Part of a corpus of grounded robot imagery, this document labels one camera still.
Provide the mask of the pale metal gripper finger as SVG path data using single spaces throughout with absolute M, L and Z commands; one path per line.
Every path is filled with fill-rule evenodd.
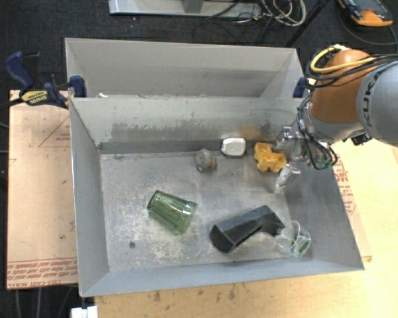
M 272 151 L 273 152 L 286 152 L 289 148 L 290 138 L 287 134 L 281 133 L 275 140 Z
M 293 183 L 300 176 L 297 164 L 287 164 L 281 169 L 275 182 L 275 192 L 281 192 L 286 185 Z

